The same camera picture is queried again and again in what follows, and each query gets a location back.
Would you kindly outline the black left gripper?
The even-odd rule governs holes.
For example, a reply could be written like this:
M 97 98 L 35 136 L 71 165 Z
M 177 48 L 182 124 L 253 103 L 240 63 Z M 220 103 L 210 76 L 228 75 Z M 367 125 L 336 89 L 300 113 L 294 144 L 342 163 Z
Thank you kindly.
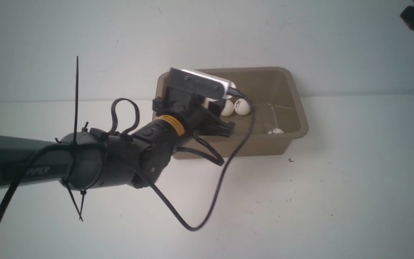
M 167 87 L 152 100 L 155 120 L 168 123 L 179 137 L 220 136 L 229 138 L 235 124 L 221 119 L 227 99 L 209 101 L 206 97 Z

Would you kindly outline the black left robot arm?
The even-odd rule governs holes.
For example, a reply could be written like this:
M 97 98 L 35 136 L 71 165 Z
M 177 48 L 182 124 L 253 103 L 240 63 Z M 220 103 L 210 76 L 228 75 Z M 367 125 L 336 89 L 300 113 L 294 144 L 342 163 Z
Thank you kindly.
M 178 151 L 221 166 L 223 157 L 202 136 L 230 137 L 235 123 L 221 119 L 225 99 L 208 108 L 204 100 L 170 88 L 153 100 L 155 118 L 140 129 L 135 123 L 116 131 L 115 100 L 108 132 L 84 128 L 56 143 L 0 136 L 0 188 L 19 179 L 22 185 L 60 180 L 76 191 L 123 184 L 139 189 L 155 183 Z

